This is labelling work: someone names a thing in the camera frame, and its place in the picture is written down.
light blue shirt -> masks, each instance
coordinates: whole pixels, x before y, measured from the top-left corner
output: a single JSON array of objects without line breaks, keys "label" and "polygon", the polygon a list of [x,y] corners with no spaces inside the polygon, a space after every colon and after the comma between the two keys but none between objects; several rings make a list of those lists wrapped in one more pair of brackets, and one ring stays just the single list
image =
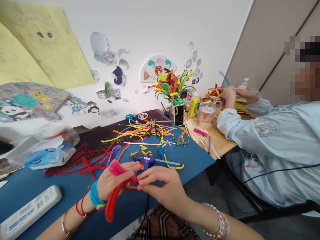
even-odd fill
[{"label": "light blue shirt", "polygon": [[235,109],[218,117],[225,137],[258,157],[242,162],[246,186],[275,206],[320,204],[320,101],[273,107],[260,99],[247,109],[254,119],[242,120]]}]

silver bracelet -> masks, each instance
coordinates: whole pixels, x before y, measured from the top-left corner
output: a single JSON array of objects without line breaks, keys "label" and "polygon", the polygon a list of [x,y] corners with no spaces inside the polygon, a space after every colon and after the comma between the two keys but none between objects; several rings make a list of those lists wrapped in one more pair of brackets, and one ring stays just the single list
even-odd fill
[{"label": "silver bracelet", "polygon": [[226,216],[220,212],[218,209],[216,209],[216,207],[214,207],[211,204],[208,203],[202,203],[203,205],[209,206],[211,207],[213,210],[215,210],[215,212],[218,215],[218,219],[219,219],[219,231],[216,234],[211,234],[208,233],[206,230],[203,230],[206,235],[208,235],[212,240],[221,240],[224,239],[230,232],[230,228],[229,228],[229,221],[227,220]]},{"label": "silver bracelet", "polygon": [[61,219],[61,225],[62,225],[62,231],[64,232],[64,234],[66,235],[66,237],[70,234],[69,232],[66,232],[66,229],[64,227],[64,216],[66,215],[66,213],[68,212],[66,211],[63,215],[62,215],[62,219]]}]

sleeve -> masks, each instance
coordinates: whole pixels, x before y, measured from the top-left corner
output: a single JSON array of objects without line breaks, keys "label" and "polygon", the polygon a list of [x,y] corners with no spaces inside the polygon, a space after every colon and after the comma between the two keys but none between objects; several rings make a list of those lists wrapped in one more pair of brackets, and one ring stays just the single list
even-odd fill
[{"label": "sleeve", "polygon": [[218,117],[218,129],[229,140],[236,142],[240,148],[249,153],[259,150],[265,156],[274,156],[272,148],[258,135],[254,119],[242,120],[235,109],[224,109]]},{"label": "sleeve", "polygon": [[247,105],[247,110],[252,118],[260,117],[274,111],[270,101],[260,98],[258,102]]}]

power strip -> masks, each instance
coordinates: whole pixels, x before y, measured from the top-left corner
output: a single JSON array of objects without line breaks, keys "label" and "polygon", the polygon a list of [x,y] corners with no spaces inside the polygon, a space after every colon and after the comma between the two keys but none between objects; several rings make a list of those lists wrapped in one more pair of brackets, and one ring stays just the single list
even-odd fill
[{"label": "power strip", "polygon": [[0,239],[15,240],[62,198],[58,186],[51,186],[0,224]]}]

blue hair tie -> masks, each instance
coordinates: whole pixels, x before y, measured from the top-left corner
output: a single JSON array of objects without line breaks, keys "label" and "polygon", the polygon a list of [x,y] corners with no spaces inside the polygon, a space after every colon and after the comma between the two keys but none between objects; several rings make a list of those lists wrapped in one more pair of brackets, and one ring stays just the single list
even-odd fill
[{"label": "blue hair tie", "polygon": [[98,194],[98,190],[97,190],[97,183],[98,183],[98,181],[95,181],[91,186],[90,199],[91,199],[92,204],[95,205],[97,207],[97,209],[100,209],[100,208],[106,206],[107,201],[103,201],[100,199],[99,194]]}]

